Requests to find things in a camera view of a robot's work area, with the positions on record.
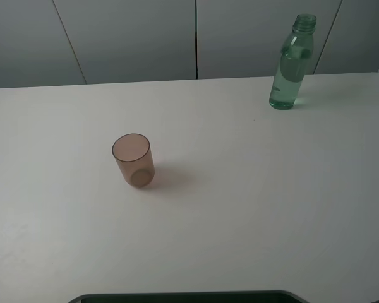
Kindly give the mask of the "green transparent water bottle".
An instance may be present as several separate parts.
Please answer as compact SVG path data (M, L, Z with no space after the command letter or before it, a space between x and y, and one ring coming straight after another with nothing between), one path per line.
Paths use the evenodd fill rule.
M292 31L280 50L280 60L270 92L269 104L279 110L291 109L313 53L316 16L296 17Z

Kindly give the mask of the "pink translucent plastic cup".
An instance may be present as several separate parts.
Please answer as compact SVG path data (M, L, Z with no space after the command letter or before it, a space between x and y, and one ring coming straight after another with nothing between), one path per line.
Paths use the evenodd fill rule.
M112 146L112 155L125 179L135 187L145 187L155 175L149 140L142 134L125 134Z

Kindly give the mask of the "dark tray front edge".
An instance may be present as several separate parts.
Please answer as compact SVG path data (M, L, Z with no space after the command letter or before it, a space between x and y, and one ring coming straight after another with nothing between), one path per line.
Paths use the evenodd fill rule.
M178 292L140 294L85 294L72 302L175 303L175 302L305 302L284 290Z

